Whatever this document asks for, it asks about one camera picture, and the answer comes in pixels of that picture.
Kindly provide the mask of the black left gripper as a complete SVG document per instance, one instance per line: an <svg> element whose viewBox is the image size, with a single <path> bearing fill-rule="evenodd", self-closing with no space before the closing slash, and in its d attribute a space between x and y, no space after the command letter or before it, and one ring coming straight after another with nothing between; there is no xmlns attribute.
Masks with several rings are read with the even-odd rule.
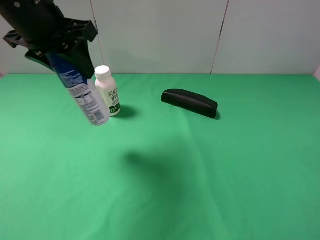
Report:
<svg viewBox="0 0 320 240"><path fill-rule="evenodd" d="M56 73L49 52L57 50L83 76L93 77L88 43L98 32L92 21L65 17L53 0L2 0L0 15L13 28L3 40L12 48L29 49L26 59Z"/></svg>

